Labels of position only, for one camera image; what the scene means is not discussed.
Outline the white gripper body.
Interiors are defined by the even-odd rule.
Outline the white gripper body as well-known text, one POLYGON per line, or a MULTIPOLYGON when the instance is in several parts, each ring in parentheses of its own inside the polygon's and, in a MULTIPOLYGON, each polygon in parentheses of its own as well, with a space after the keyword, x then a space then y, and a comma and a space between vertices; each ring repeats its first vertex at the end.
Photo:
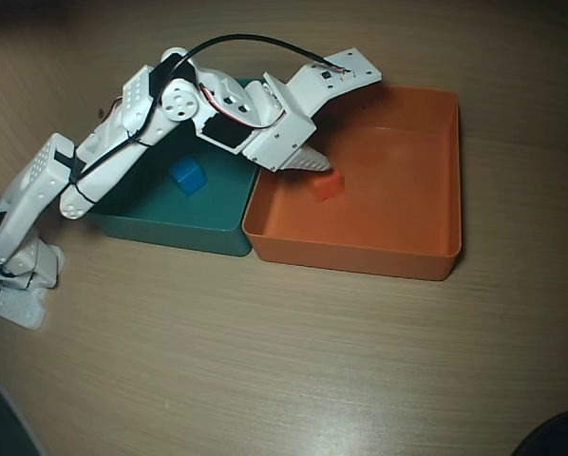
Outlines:
POLYGON ((277 79, 266 79, 265 84, 281 104, 283 113, 277 122, 253 137, 243 149, 243 156, 268 170, 277 171, 316 127, 285 84, 277 79))

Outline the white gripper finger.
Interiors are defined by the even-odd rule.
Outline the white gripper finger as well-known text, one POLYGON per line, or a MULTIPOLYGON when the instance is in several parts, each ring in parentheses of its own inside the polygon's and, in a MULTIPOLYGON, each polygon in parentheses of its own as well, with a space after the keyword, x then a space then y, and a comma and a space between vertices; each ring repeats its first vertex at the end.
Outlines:
POLYGON ((307 144, 297 148, 292 155, 285 160, 278 170, 302 170, 312 172, 326 172, 331 170, 328 158, 307 144))

